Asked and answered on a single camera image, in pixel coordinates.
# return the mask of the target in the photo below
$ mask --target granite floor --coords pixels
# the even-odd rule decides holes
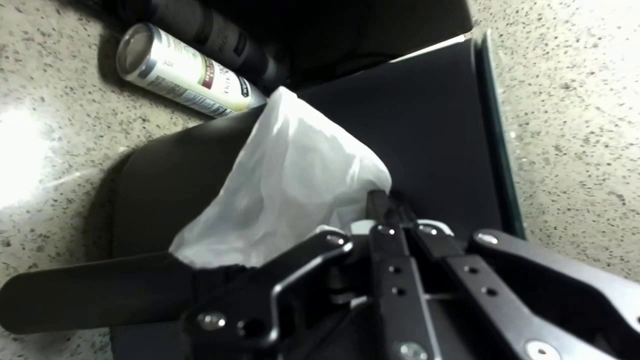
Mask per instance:
[[[105,171],[198,119],[117,80],[107,24],[0,3],[0,285],[103,254]],[[640,281],[640,3],[469,0],[498,82],[529,240]],[[10,336],[0,359],[105,360],[107,336]]]

